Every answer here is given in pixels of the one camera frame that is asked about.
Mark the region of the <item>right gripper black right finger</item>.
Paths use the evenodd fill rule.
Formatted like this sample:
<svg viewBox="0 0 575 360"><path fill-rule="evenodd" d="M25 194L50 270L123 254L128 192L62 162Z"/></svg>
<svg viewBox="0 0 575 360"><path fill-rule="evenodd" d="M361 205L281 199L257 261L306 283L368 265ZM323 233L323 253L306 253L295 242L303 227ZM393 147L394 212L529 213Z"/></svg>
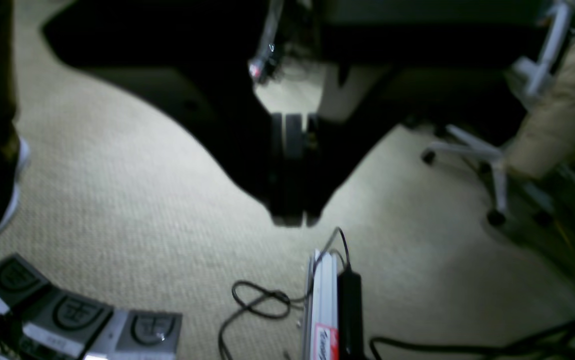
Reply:
<svg viewBox="0 0 575 360"><path fill-rule="evenodd" d="M322 23L322 97L304 121L305 224L319 223L338 188L395 126L409 116L470 112L544 38L532 22Z"/></svg>

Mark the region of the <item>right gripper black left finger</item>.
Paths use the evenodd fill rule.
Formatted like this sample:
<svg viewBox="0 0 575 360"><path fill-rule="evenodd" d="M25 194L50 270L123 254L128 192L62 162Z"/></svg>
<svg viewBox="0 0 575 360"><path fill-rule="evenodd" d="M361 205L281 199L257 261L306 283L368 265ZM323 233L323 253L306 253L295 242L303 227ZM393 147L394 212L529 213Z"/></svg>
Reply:
<svg viewBox="0 0 575 360"><path fill-rule="evenodd" d="M249 60L269 0L74 0L42 27L66 66L170 116L273 223L301 227L281 189L281 130L254 91Z"/></svg>

